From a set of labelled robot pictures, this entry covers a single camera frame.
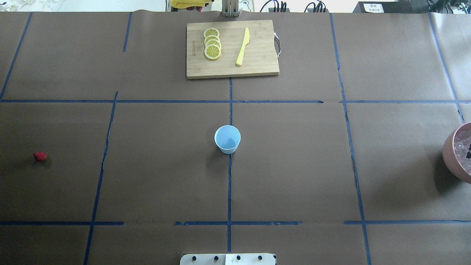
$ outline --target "lemon slice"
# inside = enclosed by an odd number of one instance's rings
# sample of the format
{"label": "lemon slice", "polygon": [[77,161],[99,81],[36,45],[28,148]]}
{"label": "lemon slice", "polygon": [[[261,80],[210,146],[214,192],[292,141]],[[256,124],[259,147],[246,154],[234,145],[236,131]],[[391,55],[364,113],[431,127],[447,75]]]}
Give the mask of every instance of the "lemon slice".
{"label": "lemon slice", "polygon": [[206,36],[206,38],[204,39],[204,43],[207,43],[209,40],[218,40],[219,42],[221,42],[221,40],[219,39],[219,37],[216,36],[216,35],[208,35],[208,36]]}
{"label": "lemon slice", "polygon": [[203,37],[206,38],[209,35],[215,35],[215,36],[219,37],[219,30],[217,30],[215,28],[208,28],[204,31]]}
{"label": "lemon slice", "polygon": [[218,40],[216,40],[216,39],[210,39],[209,41],[207,41],[207,42],[204,44],[204,46],[207,47],[207,46],[210,45],[210,44],[216,44],[216,45],[219,46],[219,48],[222,48],[222,47],[221,47],[221,42],[218,41]]}
{"label": "lemon slice", "polygon": [[204,48],[204,55],[209,60],[216,60],[221,56],[221,48],[216,44],[210,44]]}

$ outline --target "wooden cutting board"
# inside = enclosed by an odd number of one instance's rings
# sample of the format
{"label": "wooden cutting board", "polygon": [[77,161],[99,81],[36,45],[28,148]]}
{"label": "wooden cutting board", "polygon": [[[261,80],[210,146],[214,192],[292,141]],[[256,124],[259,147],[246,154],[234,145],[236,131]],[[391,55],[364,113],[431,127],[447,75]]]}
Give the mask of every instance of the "wooden cutting board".
{"label": "wooden cutting board", "polygon": [[[244,63],[236,66],[246,27],[250,30],[250,43],[245,47]],[[214,61],[204,56],[203,32],[207,28],[216,28],[220,33],[222,54]],[[187,78],[277,75],[280,68],[274,37],[272,20],[189,23]]]}

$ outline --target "yellow cloth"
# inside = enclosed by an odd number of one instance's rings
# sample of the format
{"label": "yellow cloth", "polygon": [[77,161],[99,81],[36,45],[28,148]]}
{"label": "yellow cloth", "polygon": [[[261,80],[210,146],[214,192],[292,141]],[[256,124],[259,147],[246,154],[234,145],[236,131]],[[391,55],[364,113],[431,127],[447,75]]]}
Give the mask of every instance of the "yellow cloth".
{"label": "yellow cloth", "polygon": [[170,0],[170,5],[173,8],[189,8],[189,7],[204,7],[205,4],[210,3],[211,0]]}

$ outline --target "knife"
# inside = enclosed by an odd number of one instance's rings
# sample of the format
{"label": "knife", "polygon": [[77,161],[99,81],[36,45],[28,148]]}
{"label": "knife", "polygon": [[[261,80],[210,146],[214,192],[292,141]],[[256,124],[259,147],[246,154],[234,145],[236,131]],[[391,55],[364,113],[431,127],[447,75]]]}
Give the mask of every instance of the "knife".
{"label": "knife", "polygon": [[237,60],[235,60],[235,65],[241,66],[242,62],[244,61],[244,52],[245,46],[250,42],[250,31],[249,28],[245,28],[244,33],[244,40],[242,41],[242,47],[240,47],[239,55],[237,56]]}

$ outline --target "ice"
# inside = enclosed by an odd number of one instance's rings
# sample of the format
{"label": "ice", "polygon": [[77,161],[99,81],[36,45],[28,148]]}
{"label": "ice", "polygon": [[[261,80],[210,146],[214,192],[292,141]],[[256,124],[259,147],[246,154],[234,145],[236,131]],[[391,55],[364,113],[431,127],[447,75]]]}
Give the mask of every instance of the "ice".
{"label": "ice", "polygon": [[471,131],[462,130],[457,132],[453,148],[458,162],[468,174],[471,174]]}

